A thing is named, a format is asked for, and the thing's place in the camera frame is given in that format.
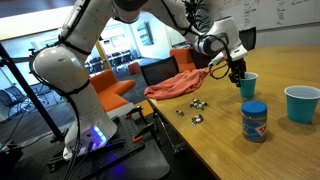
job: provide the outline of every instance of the orange couch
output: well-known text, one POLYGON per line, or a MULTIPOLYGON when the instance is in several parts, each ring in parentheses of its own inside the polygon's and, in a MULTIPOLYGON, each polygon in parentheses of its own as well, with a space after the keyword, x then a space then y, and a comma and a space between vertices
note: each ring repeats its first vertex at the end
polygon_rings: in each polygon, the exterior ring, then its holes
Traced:
POLYGON ((136 85, 134 80, 118 81, 111 69, 103 71, 89 80, 107 112, 128 104, 129 102, 122 96, 136 85))
POLYGON ((192 48, 170 49, 170 56, 175 57, 180 72, 196 69, 189 52, 190 49, 192 48))

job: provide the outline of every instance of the jar label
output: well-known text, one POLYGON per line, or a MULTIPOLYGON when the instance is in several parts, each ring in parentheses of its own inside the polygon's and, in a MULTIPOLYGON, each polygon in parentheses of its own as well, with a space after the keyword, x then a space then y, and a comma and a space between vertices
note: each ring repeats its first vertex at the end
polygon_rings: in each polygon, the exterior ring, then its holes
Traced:
POLYGON ((247 139, 252 141, 263 141, 266 137, 267 122, 265 120, 255 121, 246 118, 243 121, 243 133, 247 139))

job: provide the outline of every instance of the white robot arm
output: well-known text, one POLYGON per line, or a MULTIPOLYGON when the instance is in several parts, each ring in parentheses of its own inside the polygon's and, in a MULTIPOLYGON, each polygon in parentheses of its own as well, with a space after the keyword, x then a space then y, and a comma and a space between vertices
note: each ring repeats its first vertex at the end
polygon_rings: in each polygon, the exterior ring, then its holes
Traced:
POLYGON ((140 11, 151 12, 179 31, 201 53, 222 52, 210 66, 221 58, 227 59, 235 74, 232 75, 235 77, 233 82, 238 83, 239 77, 244 76, 242 58, 247 51, 241 45, 238 29, 230 17, 215 22, 211 30, 203 34, 190 26, 181 0, 77 0, 62 25, 59 41, 33 53, 31 70, 40 81, 64 96, 70 111, 74 112, 75 121, 65 138, 63 156, 66 160, 74 157, 77 151, 72 149, 79 144, 78 156, 86 153, 91 145, 92 151, 104 147, 117 130, 89 83, 84 63, 110 18, 132 23, 140 11))

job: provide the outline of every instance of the ceiling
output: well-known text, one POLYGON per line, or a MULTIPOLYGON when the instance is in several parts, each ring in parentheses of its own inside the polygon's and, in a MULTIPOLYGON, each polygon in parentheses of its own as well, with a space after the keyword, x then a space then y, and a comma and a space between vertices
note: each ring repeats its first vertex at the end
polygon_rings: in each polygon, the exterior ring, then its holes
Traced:
POLYGON ((0 18, 72 6, 76 0, 0 0, 0 18))

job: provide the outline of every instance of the pink cloth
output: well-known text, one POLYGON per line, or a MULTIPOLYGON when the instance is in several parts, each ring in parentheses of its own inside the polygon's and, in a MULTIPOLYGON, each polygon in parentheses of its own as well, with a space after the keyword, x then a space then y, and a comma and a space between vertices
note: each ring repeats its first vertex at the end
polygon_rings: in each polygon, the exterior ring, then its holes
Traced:
POLYGON ((149 86, 144 94, 148 98, 162 100, 190 93, 201 86, 208 73, 208 68, 194 69, 191 72, 186 70, 159 84, 149 86))

